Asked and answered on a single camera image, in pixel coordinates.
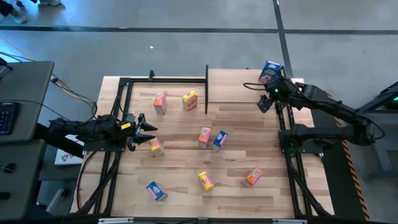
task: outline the concrete floor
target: concrete floor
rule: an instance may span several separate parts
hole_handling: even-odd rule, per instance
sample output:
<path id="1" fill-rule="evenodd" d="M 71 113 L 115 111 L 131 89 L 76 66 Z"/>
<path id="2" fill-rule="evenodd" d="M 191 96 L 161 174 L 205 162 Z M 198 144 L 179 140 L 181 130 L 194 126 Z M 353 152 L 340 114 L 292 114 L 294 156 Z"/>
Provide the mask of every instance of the concrete floor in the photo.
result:
<path id="1" fill-rule="evenodd" d="M 82 28 L 82 32 L 59 32 L 0 29 L 0 35 L 35 60 L 53 60 L 54 74 L 73 90 L 93 100 L 97 100 L 105 75 L 148 75 L 152 69 L 159 75 L 199 76 L 204 75 L 206 64 L 210 68 L 260 69 L 265 60 L 290 65 L 294 77 L 331 91 L 336 99 L 352 107 L 361 106 L 397 81 L 398 1 L 279 0 L 281 22 L 287 31 L 361 30 L 365 33 L 285 34 L 286 43 L 280 42 L 277 33 L 277 29 L 283 30 L 282 23 L 275 18 L 273 3 L 277 1 L 68 0 L 51 7 L 24 1 L 25 8 L 20 10 L 27 15 L 28 22 L 21 26 L 186 30 L 84 32 Z M 19 26 L 11 17 L 0 17 L 0 25 Z M 196 28 L 220 30 L 189 30 Z M 242 30 L 233 32 L 226 28 Z M 382 32 L 372 35 L 377 30 Z M 383 34 L 384 30 L 393 35 Z M 2 40 L 0 49 L 21 55 Z M 71 99 L 53 85 L 49 86 L 45 104 L 70 119 L 83 120 L 90 116 L 84 103 Z M 48 124 L 49 119 L 56 117 L 50 111 L 42 110 L 39 121 Z M 396 118 L 392 117 L 387 123 L 394 120 Z M 378 169 L 374 147 L 377 146 L 349 147 L 369 216 L 374 221 L 398 223 L 395 209 L 398 206 L 398 180 L 368 183 L 362 180 L 366 174 Z"/>

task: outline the cereal box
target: cereal box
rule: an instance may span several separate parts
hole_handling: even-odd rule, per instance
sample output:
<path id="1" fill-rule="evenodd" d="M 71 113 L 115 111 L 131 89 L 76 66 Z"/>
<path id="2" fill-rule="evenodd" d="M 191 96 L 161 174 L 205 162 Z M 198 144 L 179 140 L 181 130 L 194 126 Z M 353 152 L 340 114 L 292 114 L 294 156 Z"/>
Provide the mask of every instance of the cereal box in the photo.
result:
<path id="1" fill-rule="evenodd" d="M 265 83 L 278 77 L 280 75 L 281 68 L 282 66 L 278 63 L 266 61 L 266 64 L 264 65 L 264 68 L 260 74 L 259 81 Z"/>
<path id="2" fill-rule="evenodd" d="M 203 185 L 203 187 L 205 188 L 205 190 L 210 190 L 214 187 L 214 184 L 210 180 L 206 171 L 203 171 L 198 176 L 199 176 L 199 180 L 200 180 L 201 184 Z"/>
<path id="3" fill-rule="evenodd" d="M 154 138 L 148 141 L 150 144 L 150 151 L 153 153 L 156 157 L 163 157 L 164 156 L 164 151 L 162 149 L 162 145 L 159 142 L 159 139 Z"/>
<path id="4" fill-rule="evenodd" d="M 199 136 L 199 147 L 202 149 L 207 148 L 207 142 L 210 139 L 211 129 L 210 128 L 202 128 L 200 136 Z"/>
<path id="5" fill-rule="evenodd" d="M 216 151 L 216 152 L 220 151 L 220 148 L 223 145 L 223 143 L 225 142 L 225 139 L 227 137 L 228 137 L 228 133 L 220 130 L 220 132 L 218 133 L 216 139 L 214 140 L 213 146 L 211 148 L 214 149 L 214 151 Z"/>
<path id="6" fill-rule="evenodd" d="M 196 107 L 198 104 L 198 95 L 195 91 L 191 91 L 186 95 L 182 96 L 182 106 L 185 110 L 189 111 Z"/>
<path id="7" fill-rule="evenodd" d="M 157 114 L 159 115 L 166 114 L 166 108 L 167 108 L 166 95 L 163 93 L 156 94 L 154 106 Z"/>
<path id="8" fill-rule="evenodd" d="M 245 187 L 252 187 L 261 177 L 262 171 L 258 168 L 255 168 L 253 171 L 246 176 L 246 178 L 242 181 L 242 184 Z"/>
<path id="9" fill-rule="evenodd" d="M 152 182 L 147 186 L 147 190 L 153 196 L 156 201 L 162 201 L 167 197 L 167 194 L 160 187 L 157 182 Z"/>

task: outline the wooden tabletop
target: wooden tabletop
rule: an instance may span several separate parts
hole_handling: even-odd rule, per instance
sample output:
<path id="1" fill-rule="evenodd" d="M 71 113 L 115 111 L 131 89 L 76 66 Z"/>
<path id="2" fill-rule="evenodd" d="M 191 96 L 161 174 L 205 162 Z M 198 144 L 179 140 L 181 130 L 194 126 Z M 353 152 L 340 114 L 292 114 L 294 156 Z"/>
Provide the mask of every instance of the wooden tabletop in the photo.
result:
<path id="1" fill-rule="evenodd" d="M 147 143 L 136 151 L 122 153 L 111 215 L 129 217 L 294 217 L 284 156 L 280 153 L 275 109 L 263 114 L 256 106 L 263 91 L 245 89 L 244 82 L 256 82 L 260 70 L 209 70 L 209 105 L 205 114 L 205 87 L 201 83 L 137 83 L 132 89 L 129 112 L 144 113 L 166 157 L 154 158 Z M 113 105 L 120 77 L 104 77 L 98 100 L 98 114 Z M 195 90 L 199 104 L 184 111 L 181 96 Z M 164 116 L 153 106 L 156 93 L 167 95 Z M 294 109 L 296 123 L 313 126 L 310 110 Z M 202 127 L 211 128 L 208 149 L 198 147 Z M 228 133 L 220 152 L 211 144 L 220 130 Z M 79 189 L 85 202 L 98 185 L 104 153 L 89 161 Z M 324 208 L 333 213 L 325 171 L 319 158 L 303 154 L 307 184 Z M 259 167 L 264 175 L 253 188 L 241 186 L 246 174 Z M 215 187 L 205 192 L 198 174 L 207 171 Z M 169 195 L 156 202 L 146 186 L 159 183 Z M 103 206 L 107 198 L 103 197 Z M 302 211 L 301 190 L 298 190 Z M 71 212 L 76 210 L 76 200 Z"/>

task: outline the blue cereal box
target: blue cereal box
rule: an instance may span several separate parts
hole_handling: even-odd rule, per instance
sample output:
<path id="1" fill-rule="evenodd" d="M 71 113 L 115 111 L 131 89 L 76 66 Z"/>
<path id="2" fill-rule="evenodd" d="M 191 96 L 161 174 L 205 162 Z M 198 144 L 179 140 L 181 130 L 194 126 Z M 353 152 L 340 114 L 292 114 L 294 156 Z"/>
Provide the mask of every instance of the blue cereal box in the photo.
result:
<path id="1" fill-rule="evenodd" d="M 163 201 L 167 194 L 162 190 L 160 185 L 157 182 L 152 182 L 147 186 L 147 190 L 153 196 L 156 201 Z"/>
<path id="2" fill-rule="evenodd" d="M 278 63 L 266 61 L 266 64 L 264 65 L 264 68 L 260 74 L 259 81 L 265 83 L 278 77 L 280 75 L 281 68 L 282 66 Z"/>
<path id="3" fill-rule="evenodd" d="M 216 152 L 220 151 L 220 148 L 223 145 L 223 143 L 225 142 L 225 139 L 227 137 L 228 137 L 228 133 L 226 133 L 225 131 L 220 130 L 220 132 L 218 133 L 216 139 L 214 140 L 212 149 L 214 149 L 214 151 L 216 151 Z"/>

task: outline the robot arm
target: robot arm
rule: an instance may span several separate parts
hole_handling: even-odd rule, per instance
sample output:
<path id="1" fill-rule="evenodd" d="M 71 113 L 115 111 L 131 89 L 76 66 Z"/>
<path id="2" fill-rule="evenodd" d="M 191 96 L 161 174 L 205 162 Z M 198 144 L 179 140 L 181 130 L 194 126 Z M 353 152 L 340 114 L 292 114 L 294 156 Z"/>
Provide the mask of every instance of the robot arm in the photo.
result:
<path id="1" fill-rule="evenodd" d="M 83 142 L 105 142 L 108 144 L 119 143 L 129 138 L 127 146 L 130 151 L 135 150 L 135 143 L 141 144 L 155 138 L 148 134 L 141 134 L 143 131 L 156 131 L 157 128 L 146 123 L 143 113 L 136 117 L 130 113 L 124 121 L 119 121 L 115 116 L 107 114 L 99 116 L 87 122 L 81 121 L 65 121 L 62 118 L 50 121 L 50 135 L 66 136 L 68 134 L 76 134 L 77 139 Z"/>
<path id="2" fill-rule="evenodd" d="M 349 125 L 341 128 L 309 128 L 304 124 L 295 124 L 285 133 L 285 140 L 294 147 L 300 147 L 307 139 L 347 139 L 353 144 L 367 146 L 375 142 L 375 124 L 360 112 L 344 105 L 341 101 L 321 97 L 323 90 L 314 85 L 293 83 L 290 79 L 280 77 L 264 85 L 268 96 L 261 96 L 257 103 L 265 113 L 276 101 L 282 106 L 290 105 L 298 110 L 303 107 L 322 110 Z"/>

